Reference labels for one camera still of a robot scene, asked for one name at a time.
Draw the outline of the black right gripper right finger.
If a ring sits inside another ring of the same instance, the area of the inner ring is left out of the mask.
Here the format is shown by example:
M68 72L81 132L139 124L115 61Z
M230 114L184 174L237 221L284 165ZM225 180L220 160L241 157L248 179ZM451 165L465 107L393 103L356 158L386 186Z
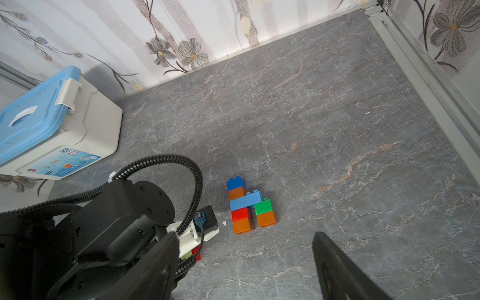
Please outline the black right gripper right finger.
M387 295L325 233L316 232L312 251L325 300L389 300Z

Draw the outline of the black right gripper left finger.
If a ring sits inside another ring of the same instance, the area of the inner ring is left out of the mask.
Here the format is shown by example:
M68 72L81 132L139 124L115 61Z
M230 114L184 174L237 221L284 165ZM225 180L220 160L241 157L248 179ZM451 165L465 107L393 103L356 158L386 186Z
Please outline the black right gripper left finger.
M168 300L176 287L180 241L173 232L151 247L152 232L128 231L103 237L97 252L115 270L112 284L100 300Z

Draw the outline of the light blue long lego brick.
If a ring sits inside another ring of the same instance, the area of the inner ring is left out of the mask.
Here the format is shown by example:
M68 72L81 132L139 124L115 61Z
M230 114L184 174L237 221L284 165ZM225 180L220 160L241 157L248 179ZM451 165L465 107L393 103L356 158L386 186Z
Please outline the light blue long lego brick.
M264 198L264 195L258 190L247 192L245 196L230 201L230 210L237 211L254 206L255 204L262 202Z

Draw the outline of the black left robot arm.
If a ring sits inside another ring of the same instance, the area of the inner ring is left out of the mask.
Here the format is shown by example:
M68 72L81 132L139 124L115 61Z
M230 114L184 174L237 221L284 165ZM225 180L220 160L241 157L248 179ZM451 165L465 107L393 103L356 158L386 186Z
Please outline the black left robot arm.
M166 193L138 171L185 166L194 176L189 210L173 231ZM4 300L167 300L196 264L180 259L180 236L199 217L200 167L156 154L123 167L100 187L1 214Z

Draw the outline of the lime lego brick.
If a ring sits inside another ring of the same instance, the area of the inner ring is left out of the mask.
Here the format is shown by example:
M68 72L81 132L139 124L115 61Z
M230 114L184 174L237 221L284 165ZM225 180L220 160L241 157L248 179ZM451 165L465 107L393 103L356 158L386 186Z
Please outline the lime lego brick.
M180 258L181 261L184 261L184 260L187 260L188 258L190 258L192 256L192 251L188 251L184 256L182 256Z

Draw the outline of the green lego brick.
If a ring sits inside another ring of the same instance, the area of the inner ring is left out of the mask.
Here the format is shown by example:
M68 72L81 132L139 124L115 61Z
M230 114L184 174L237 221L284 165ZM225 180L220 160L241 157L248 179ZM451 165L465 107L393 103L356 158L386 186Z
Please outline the green lego brick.
M273 205L271 203L271 200L268 198L264 198L263 201L256 203L254 205L254 210L255 210L256 216L263 215L273 211Z

